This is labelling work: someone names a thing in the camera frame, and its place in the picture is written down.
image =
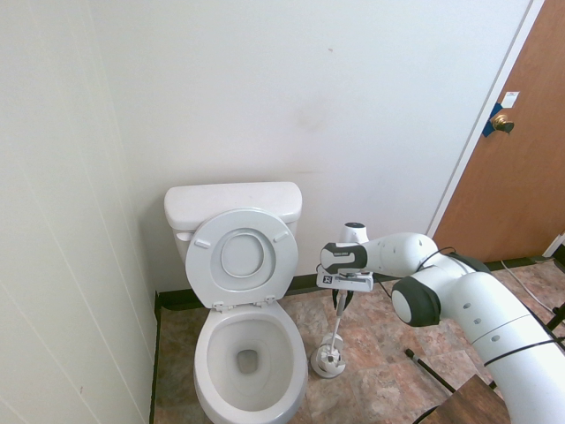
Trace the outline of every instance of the toilet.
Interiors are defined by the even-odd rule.
[[[302,195],[293,183],[173,187],[165,213],[188,281],[210,309],[194,384],[214,424],[288,422],[305,395],[307,360],[277,303],[294,277]]]

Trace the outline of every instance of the toilet tank lid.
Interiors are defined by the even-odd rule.
[[[165,215],[174,230],[194,231],[207,219],[236,208],[260,208],[293,223],[302,193],[289,182],[186,185],[165,195]]]

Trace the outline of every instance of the toilet seat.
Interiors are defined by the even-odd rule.
[[[202,304],[224,311],[280,299],[297,263],[296,241],[278,216],[238,208],[208,219],[196,230],[185,269]]]

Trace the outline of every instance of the tile floor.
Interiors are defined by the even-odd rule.
[[[565,274],[552,262],[512,270],[550,307],[565,301]],[[494,274],[544,322],[549,321],[551,315],[507,271]],[[392,285],[385,283],[389,291]],[[285,297],[280,304],[297,324],[310,355],[335,323],[330,291]],[[207,313],[203,308],[162,310],[154,424],[211,422],[200,408],[192,379],[194,349]],[[447,399],[448,392],[404,355],[406,348],[456,388],[474,374],[491,381],[454,322],[413,329],[396,317],[377,284],[373,292],[355,295],[339,333],[345,342],[345,371],[324,380],[310,370],[306,397],[290,423],[412,423],[423,411]],[[565,328],[560,326],[555,333],[564,336]]]

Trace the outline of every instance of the door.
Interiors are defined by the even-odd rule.
[[[482,261],[542,254],[565,230],[562,0],[544,3],[499,102],[508,91],[514,130],[481,136],[433,236]]]

